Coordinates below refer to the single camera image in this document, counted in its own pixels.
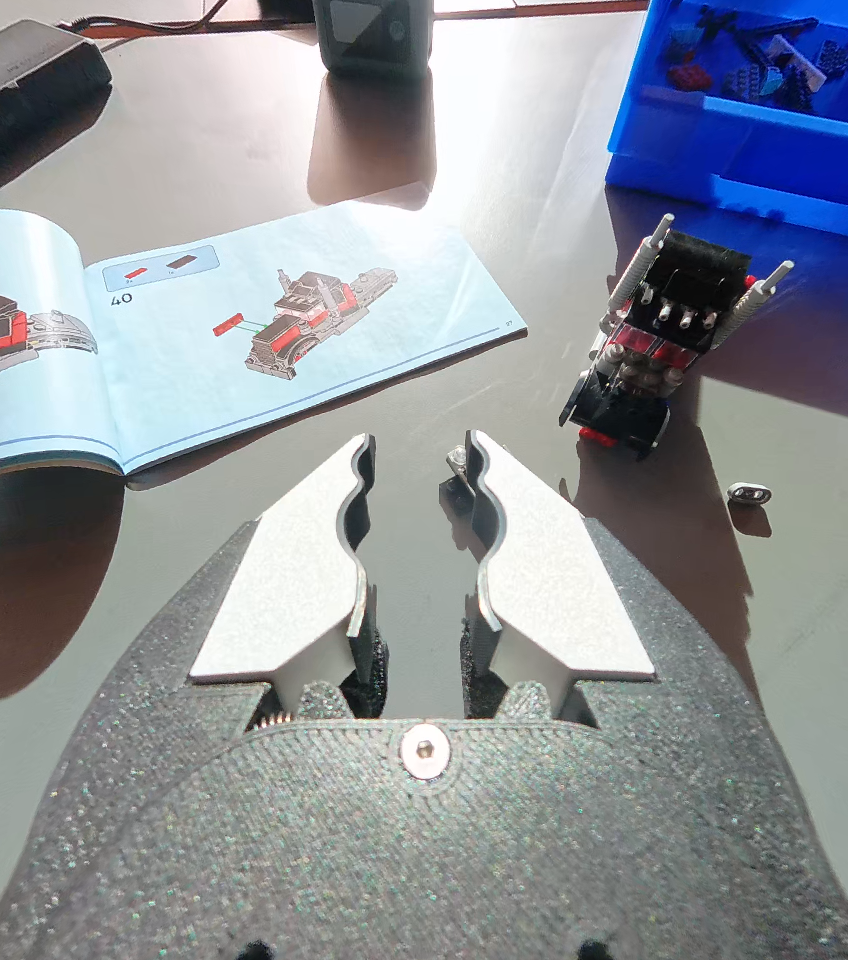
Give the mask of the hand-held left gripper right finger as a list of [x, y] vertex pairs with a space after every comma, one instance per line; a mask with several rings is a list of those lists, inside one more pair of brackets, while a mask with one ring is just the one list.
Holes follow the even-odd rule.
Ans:
[[464, 458], [485, 549], [467, 678], [481, 691], [537, 682], [553, 716], [578, 681], [654, 681], [582, 514], [482, 430], [467, 432]]

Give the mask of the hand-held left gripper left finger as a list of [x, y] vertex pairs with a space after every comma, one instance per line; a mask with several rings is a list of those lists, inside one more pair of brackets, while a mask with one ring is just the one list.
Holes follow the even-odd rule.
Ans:
[[349, 440], [259, 518], [190, 666], [198, 684], [265, 681], [283, 707], [325, 681], [378, 713], [378, 638], [356, 551], [370, 529], [375, 438]]

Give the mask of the small black toy brick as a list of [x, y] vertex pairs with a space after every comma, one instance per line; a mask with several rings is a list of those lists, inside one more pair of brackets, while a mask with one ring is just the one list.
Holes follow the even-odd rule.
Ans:
[[476, 495], [467, 475], [467, 449], [456, 445], [446, 456], [452, 476], [440, 485], [441, 498], [455, 517], [469, 518], [474, 510]]

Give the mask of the light blue instruction booklet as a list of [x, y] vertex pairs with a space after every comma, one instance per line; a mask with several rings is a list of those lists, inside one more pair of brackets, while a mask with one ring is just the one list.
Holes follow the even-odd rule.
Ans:
[[423, 212], [351, 200], [85, 266], [0, 209], [0, 474], [127, 478], [525, 330]]

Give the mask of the black red toy brick truck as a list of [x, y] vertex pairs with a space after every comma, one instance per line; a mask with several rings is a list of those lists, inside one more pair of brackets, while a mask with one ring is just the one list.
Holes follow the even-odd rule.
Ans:
[[609, 296], [590, 366], [577, 379], [559, 424], [639, 460], [657, 449], [670, 398], [687, 372], [748, 322], [794, 268], [750, 273], [751, 256], [682, 233], [666, 214], [641, 244]]

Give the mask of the blue parts bin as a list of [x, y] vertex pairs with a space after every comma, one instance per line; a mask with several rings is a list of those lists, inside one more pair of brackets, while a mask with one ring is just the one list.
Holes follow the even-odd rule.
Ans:
[[669, 3], [649, 3], [607, 183], [848, 236], [848, 122], [673, 88], [658, 66]]

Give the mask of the pile of small toy bricks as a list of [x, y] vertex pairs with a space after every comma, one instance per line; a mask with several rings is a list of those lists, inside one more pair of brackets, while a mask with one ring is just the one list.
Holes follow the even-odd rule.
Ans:
[[848, 122], [848, 2], [670, 2], [668, 85]]

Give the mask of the black flat device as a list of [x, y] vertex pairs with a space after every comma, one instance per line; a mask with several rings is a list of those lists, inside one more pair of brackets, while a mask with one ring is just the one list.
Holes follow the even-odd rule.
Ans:
[[110, 69], [93, 42], [22, 19], [0, 30], [0, 156], [108, 90]]

